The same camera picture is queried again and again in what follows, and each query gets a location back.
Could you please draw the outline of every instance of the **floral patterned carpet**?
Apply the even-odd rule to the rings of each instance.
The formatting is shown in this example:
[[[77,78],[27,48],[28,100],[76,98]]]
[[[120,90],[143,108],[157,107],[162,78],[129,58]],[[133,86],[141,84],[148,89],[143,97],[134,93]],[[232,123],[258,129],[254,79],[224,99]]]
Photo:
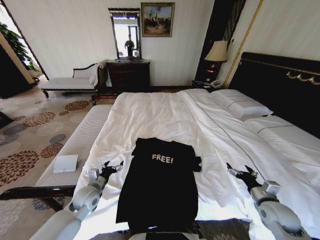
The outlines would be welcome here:
[[[37,182],[92,107],[92,94],[50,92],[47,99],[35,86],[0,99],[0,111],[14,120],[0,129],[0,193]],[[53,214],[37,199],[0,201],[0,239],[29,239]]]

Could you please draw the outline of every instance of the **black headboard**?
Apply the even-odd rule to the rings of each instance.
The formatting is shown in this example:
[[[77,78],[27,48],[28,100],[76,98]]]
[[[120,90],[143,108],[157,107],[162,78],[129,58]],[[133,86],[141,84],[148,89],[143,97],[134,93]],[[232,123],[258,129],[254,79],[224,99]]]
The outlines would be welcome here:
[[[320,61],[244,52],[229,88],[320,138]]]

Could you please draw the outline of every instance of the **table lamp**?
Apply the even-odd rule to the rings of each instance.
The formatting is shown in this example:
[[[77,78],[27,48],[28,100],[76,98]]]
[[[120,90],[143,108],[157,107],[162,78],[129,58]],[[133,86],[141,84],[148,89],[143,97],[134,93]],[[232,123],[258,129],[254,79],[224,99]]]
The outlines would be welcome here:
[[[205,81],[212,82],[217,78],[221,63],[225,63],[227,58],[227,44],[228,41],[215,41],[213,46],[204,58],[205,61],[210,62],[210,65],[206,69]]]

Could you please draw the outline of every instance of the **lampshade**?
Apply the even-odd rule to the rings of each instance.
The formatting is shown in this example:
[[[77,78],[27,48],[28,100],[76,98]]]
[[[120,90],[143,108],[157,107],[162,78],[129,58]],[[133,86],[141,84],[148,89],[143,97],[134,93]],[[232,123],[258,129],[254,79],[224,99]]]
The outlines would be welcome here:
[[[211,62],[226,62],[227,61],[227,44],[228,41],[215,41],[204,60]]]

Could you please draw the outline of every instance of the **mirror frame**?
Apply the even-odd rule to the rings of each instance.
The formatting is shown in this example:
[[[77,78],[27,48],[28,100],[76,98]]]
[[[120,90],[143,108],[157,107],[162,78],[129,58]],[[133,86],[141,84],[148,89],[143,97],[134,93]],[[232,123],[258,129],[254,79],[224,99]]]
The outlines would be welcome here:
[[[141,53],[141,30],[140,30],[140,8],[115,8],[115,7],[109,7],[109,12],[110,12],[110,18],[111,18],[111,23],[112,23],[112,30],[113,30],[113,38],[115,42],[115,50],[116,50],[116,56],[119,60],[140,60],[142,59],[142,53]],[[133,58],[128,58],[128,57],[119,57],[119,49],[118,49],[118,43],[117,43],[117,38],[116,38],[116,31],[115,31],[115,22],[113,18],[113,13],[136,13],[137,21],[138,21],[138,32],[139,32],[139,57],[133,57]]]

